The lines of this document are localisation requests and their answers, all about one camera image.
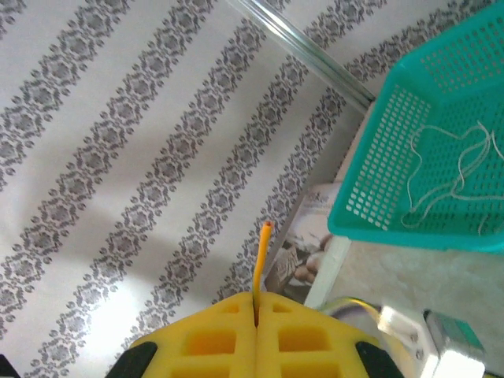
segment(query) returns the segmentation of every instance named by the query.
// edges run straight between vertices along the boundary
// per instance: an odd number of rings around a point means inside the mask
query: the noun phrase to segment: teal plastic basket
[[[504,153],[504,3],[445,31],[390,71],[328,218],[329,230],[375,243],[502,253],[504,201],[447,197],[418,227],[401,222],[411,208],[406,183],[420,160],[410,147],[415,131],[434,125],[463,135],[478,121],[495,133]],[[423,130],[414,141],[423,162],[411,180],[413,204],[431,189],[453,183],[459,156],[483,138],[483,132],[472,132],[455,141]],[[465,178],[460,195],[504,195],[504,161],[493,146]],[[430,202],[429,197],[404,221],[414,223]]]

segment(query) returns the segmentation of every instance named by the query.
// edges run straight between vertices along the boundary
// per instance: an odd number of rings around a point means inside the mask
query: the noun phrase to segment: rectangular hole
[[[282,378],[343,378],[339,366],[334,363],[286,364],[282,366]]]
[[[229,378],[229,368],[202,366],[176,369],[172,372],[171,378]]]
[[[278,332],[280,352],[312,352],[329,349],[328,337],[323,328],[285,327]]]
[[[186,356],[233,354],[235,345],[236,333],[233,330],[201,330],[189,335],[183,354]]]

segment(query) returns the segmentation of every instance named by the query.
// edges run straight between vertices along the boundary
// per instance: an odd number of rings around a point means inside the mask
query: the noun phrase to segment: book
[[[327,222],[340,188],[325,183],[309,189],[265,275],[267,291],[304,303],[333,238]]]

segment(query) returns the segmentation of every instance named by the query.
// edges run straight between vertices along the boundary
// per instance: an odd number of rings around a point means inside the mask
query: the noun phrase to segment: plastic basket
[[[390,71],[329,216],[329,230],[376,243],[502,253],[504,201],[448,197],[417,228],[401,222],[411,209],[406,183],[419,165],[410,147],[413,133],[435,125],[463,135],[478,121],[495,132],[504,153],[504,3],[445,31]],[[415,141],[423,163],[411,180],[413,202],[453,182],[460,154],[482,135],[454,141],[424,130]],[[504,161],[493,147],[465,178],[463,195],[504,195]],[[415,214],[422,213],[421,207]]]

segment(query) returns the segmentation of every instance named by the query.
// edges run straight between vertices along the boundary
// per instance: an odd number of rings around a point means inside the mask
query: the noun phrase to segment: white string
[[[477,130],[481,130],[485,134],[485,138],[481,142],[478,142],[478,143],[476,143],[476,144],[474,144],[474,145],[466,148],[464,151],[462,151],[462,153],[458,157],[458,162],[457,162],[458,176],[457,176],[457,178],[452,183],[444,183],[442,185],[439,185],[438,187],[432,188],[430,191],[428,191],[427,193],[425,193],[418,200],[418,202],[417,202],[417,204],[415,206],[413,206],[413,198],[411,196],[411,181],[413,180],[413,178],[415,177],[415,175],[418,174],[418,171],[420,171],[420,168],[421,168],[421,166],[422,166],[422,164],[424,162],[424,159],[422,158],[422,156],[415,149],[415,147],[413,145],[413,142],[414,142],[414,140],[417,137],[420,137],[420,134],[424,130],[426,130],[426,129],[435,130],[437,132],[440,132],[440,133],[442,133],[444,135],[447,135],[447,136],[449,136],[449,137],[451,137],[453,139],[456,139],[456,140],[463,140],[471,132],[474,132],[474,131],[477,131]],[[473,127],[469,128],[462,135],[455,135],[455,134],[453,134],[451,132],[448,132],[448,131],[446,131],[446,130],[444,130],[442,128],[439,128],[437,126],[426,125],[426,126],[422,126],[421,128],[418,128],[411,135],[411,139],[409,141],[409,147],[411,148],[412,152],[415,155],[418,156],[419,162],[418,162],[417,167],[413,170],[413,173],[409,176],[409,178],[408,178],[408,180],[406,182],[406,190],[407,190],[407,193],[408,193],[409,207],[410,207],[410,209],[409,209],[408,213],[404,214],[401,217],[401,224],[404,227],[406,227],[406,228],[417,228],[417,227],[419,227],[420,224],[421,224],[421,222],[423,222],[424,219],[427,217],[427,215],[428,215],[429,211],[431,210],[431,208],[437,202],[441,201],[442,199],[448,198],[448,197],[455,198],[455,199],[458,199],[458,200],[461,200],[461,201],[488,201],[488,200],[504,201],[504,195],[503,196],[499,196],[499,195],[467,196],[467,195],[459,195],[458,194],[465,187],[465,178],[468,177],[468,176],[470,176],[472,173],[474,173],[480,167],[480,165],[483,164],[484,160],[487,158],[487,156],[488,156],[488,154],[490,152],[490,149],[491,149],[491,144],[493,144],[493,147],[494,147],[495,151],[497,152],[497,155],[504,161],[504,155],[501,153],[500,149],[497,147],[497,142],[495,140],[495,133],[493,131],[491,133],[489,133],[488,130],[479,121],[477,122],[476,126],[473,126]],[[467,155],[470,152],[472,152],[473,150],[477,150],[478,148],[481,148],[481,147],[483,147],[483,148],[481,149],[480,153],[476,156],[476,158],[474,160],[472,160],[471,162],[469,162],[467,165],[462,166],[462,161],[464,160],[465,155]],[[437,191],[440,191],[440,190],[442,190],[444,188],[448,188],[450,186],[451,186],[451,189],[450,189],[449,192],[441,194],[438,197],[435,197],[434,199],[432,199],[432,201],[425,208],[425,211],[422,214],[420,220],[418,220],[414,224],[407,224],[407,223],[405,223],[404,218],[406,216],[408,216],[409,214],[411,214],[411,213],[415,213],[420,208],[420,206],[422,205],[422,203],[427,198],[429,198],[431,195],[433,195]],[[481,231],[483,229],[483,226],[484,226],[485,222],[487,221],[487,219],[489,217],[490,217],[489,214],[486,214],[486,215],[483,216],[483,219],[480,222],[480,226],[478,227],[478,235],[481,235]],[[502,222],[502,224],[500,226],[498,226],[497,228],[495,228],[494,232],[497,232],[497,230],[499,230],[500,228],[502,228],[502,226],[504,226],[504,222]]]

